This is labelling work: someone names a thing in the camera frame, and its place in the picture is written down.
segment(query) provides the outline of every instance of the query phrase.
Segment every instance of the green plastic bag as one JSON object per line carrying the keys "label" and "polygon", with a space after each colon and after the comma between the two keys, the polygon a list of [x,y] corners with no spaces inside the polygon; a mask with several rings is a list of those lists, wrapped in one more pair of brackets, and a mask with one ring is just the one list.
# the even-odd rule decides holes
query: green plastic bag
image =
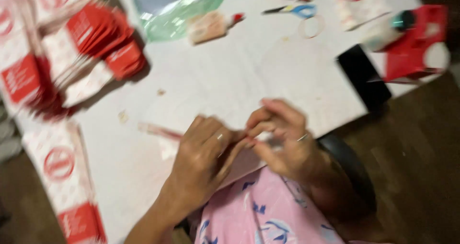
{"label": "green plastic bag", "polygon": [[134,0],[148,41],[186,35],[188,18],[216,10],[224,0]]}

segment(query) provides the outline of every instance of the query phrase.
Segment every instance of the white table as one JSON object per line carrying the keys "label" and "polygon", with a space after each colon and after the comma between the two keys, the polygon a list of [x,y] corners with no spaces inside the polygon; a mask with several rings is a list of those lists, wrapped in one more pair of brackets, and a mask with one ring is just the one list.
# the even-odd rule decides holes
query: white table
{"label": "white table", "polygon": [[[130,22],[138,24],[138,16],[132,0],[120,1],[125,7]],[[394,11],[413,9],[420,5],[420,0],[387,1]],[[139,132],[136,128],[138,120],[145,118],[146,113],[152,112],[146,106],[151,100],[158,98],[157,90],[166,89],[165,96],[172,94],[174,90],[172,85],[174,79],[165,78],[164,71],[186,70],[181,66],[183,57],[187,59],[183,65],[187,65],[208,56],[221,58],[218,69],[214,67],[211,70],[221,73],[222,76],[231,74],[232,69],[248,71],[256,69],[264,59],[264,51],[271,49],[279,38],[292,35],[299,24],[299,18],[294,15],[261,16],[260,12],[290,3],[292,0],[225,0],[220,7],[222,11],[227,13],[244,11],[247,15],[247,19],[232,28],[226,37],[198,47],[191,47],[186,40],[148,44],[144,50],[152,64],[148,76],[138,83],[126,83],[107,93],[89,109],[75,115],[83,132],[92,179],[109,243],[126,236],[130,228],[153,203],[173,164],[173,159],[160,158],[159,146],[155,138]],[[320,96],[324,96],[325,102],[296,104],[309,114],[309,127],[315,135],[321,136],[367,113],[359,96],[334,63],[333,57],[358,43],[363,31],[369,25],[351,32],[343,32],[339,27],[332,0],[314,0],[314,3],[318,5],[318,13],[325,18],[327,24],[323,37],[329,38],[330,41],[335,39],[335,43],[328,46],[328,55],[330,55],[328,60],[333,67],[327,71],[305,70],[306,76],[315,76],[316,83],[320,83],[318,87],[313,87],[306,82],[305,97],[310,96],[308,100],[313,98],[319,101]],[[325,39],[321,39],[320,35],[317,42],[324,41]],[[233,61],[241,58],[239,51],[246,51],[244,55],[251,55],[250,61],[240,64],[243,67],[232,67],[235,64]],[[229,52],[231,52],[229,56],[218,56]],[[372,53],[370,56],[382,73],[384,55]],[[322,89],[324,87],[328,90],[327,93],[321,92],[324,91]],[[415,88],[413,85],[403,84],[389,84],[388,87],[394,97]],[[227,94],[224,90],[225,88],[217,91],[216,94],[222,92]],[[255,110],[257,106],[257,103],[245,106],[230,124],[239,125],[241,121],[247,119],[249,110]],[[119,112],[123,110],[126,110],[129,117],[126,124],[121,124],[118,119]],[[23,117],[17,118],[17,122],[23,131],[39,126]],[[234,171],[241,174],[242,171],[251,171],[260,164],[257,159],[248,159],[245,162],[237,162],[235,166],[237,167]]]}

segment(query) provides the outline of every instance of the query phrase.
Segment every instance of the person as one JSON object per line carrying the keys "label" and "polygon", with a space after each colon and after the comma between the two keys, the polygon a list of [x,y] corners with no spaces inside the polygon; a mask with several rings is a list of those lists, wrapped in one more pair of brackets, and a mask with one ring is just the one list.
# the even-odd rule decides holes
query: person
{"label": "person", "polygon": [[[214,117],[195,118],[158,198],[125,244],[169,243],[174,226],[203,206],[196,244],[388,241],[340,165],[306,129],[306,117],[284,100],[261,104],[244,131],[231,131]],[[271,132],[283,148],[258,141],[262,132]],[[268,166],[216,192],[245,148]]]}

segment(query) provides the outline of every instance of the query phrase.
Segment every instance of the glue bottle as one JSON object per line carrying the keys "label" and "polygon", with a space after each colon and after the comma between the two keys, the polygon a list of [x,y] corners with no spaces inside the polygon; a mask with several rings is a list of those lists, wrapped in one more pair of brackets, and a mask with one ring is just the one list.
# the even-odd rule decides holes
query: glue bottle
{"label": "glue bottle", "polygon": [[362,44],[371,51],[380,51],[402,37],[414,23],[415,15],[412,11],[399,12],[396,16],[387,18],[371,27],[365,33]]}
{"label": "glue bottle", "polygon": [[244,13],[226,17],[219,11],[198,15],[187,21],[187,35],[192,44],[215,39],[227,34],[227,30],[244,18]]}

